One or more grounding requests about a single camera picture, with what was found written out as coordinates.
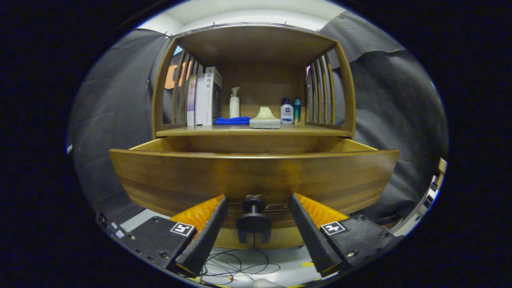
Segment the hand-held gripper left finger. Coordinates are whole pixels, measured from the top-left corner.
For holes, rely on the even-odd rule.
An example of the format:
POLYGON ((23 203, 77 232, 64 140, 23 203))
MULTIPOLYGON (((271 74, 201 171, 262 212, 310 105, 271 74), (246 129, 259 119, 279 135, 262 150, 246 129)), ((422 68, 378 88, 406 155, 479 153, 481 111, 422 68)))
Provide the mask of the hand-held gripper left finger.
POLYGON ((219 195, 177 214, 154 216, 127 233, 127 246, 150 262, 185 276, 198 276, 227 213, 219 195))

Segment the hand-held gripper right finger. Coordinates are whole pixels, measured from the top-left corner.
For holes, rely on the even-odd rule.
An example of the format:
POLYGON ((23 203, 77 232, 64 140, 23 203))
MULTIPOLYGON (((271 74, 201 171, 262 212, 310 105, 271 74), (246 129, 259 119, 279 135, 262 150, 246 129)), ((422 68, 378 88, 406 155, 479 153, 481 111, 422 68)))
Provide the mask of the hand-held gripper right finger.
POLYGON ((361 269, 393 250, 396 236, 362 214, 347 217, 294 193, 290 211, 315 269, 322 277, 361 269))

